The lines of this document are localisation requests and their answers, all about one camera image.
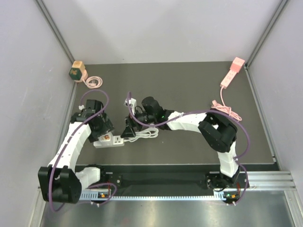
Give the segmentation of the white power strip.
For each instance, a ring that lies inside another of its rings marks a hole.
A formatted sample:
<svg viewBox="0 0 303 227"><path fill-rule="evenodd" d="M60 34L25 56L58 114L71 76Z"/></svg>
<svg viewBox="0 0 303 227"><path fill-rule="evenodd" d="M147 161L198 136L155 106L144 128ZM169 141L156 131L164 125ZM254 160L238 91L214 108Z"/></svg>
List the white power strip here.
<svg viewBox="0 0 303 227"><path fill-rule="evenodd" d="M93 142L93 146L95 148L121 147L124 145L125 145L124 139L121 138L120 136L114 136L114 135L111 136L110 142L100 142L99 140Z"/></svg>

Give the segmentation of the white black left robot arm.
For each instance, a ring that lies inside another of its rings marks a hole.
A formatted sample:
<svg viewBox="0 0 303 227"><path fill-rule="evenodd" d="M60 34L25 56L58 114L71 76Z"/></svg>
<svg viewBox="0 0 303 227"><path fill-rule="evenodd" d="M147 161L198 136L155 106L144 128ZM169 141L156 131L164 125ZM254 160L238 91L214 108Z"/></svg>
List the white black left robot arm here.
<svg viewBox="0 0 303 227"><path fill-rule="evenodd" d="M81 192L92 184L99 188L106 185L107 175L102 167L88 165L80 172L75 171L85 142L96 142L114 129L103 108L102 102L88 99L81 111L72 115L68 133L57 154L48 166L38 171L45 201L75 204Z"/></svg>

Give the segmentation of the white tiger cube plug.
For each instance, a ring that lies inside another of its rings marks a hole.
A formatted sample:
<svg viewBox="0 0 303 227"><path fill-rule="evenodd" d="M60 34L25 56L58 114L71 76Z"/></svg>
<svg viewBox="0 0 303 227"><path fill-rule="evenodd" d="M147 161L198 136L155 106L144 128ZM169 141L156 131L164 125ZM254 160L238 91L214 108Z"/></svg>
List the white tiger cube plug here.
<svg viewBox="0 0 303 227"><path fill-rule="evenodd" d="M107 133L105 135L102 135L102 136L99 137L99 141L100 142L110 142L111 141L111 136L112 136L111 133Z"/></svg>

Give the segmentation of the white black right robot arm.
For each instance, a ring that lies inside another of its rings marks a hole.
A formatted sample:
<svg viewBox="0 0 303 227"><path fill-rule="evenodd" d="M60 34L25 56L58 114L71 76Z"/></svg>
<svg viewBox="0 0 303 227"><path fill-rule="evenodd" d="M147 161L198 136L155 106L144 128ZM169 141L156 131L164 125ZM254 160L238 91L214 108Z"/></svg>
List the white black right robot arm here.
<svg viewBox="0 0 303 227"><path fill-rule="evenodd" d="M211 109L205 113L180 113L167 110L152 97L142 100L137 106L136 100L127 97L125 106L129 115L125 118L126 127L121 137L135 140L143 133L142 128L152 128L154 131L192 131L200 133L210 148L217 152L220 161L220 172L207 181L208 187L222 191L238 182L240 173L236 161L237 127L218 111Z"/></svg>

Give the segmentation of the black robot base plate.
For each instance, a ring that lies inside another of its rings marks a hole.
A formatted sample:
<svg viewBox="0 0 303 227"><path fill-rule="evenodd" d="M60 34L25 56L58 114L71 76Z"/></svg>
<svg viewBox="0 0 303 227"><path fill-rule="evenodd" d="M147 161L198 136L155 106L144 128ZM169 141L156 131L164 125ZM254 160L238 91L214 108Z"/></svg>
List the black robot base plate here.
<svg viewBox="0 0 303 227"><path fill-rule="evenodd" d="M218 165L103 165L101 171L125 197L206 196L223 186Z"/></svg>

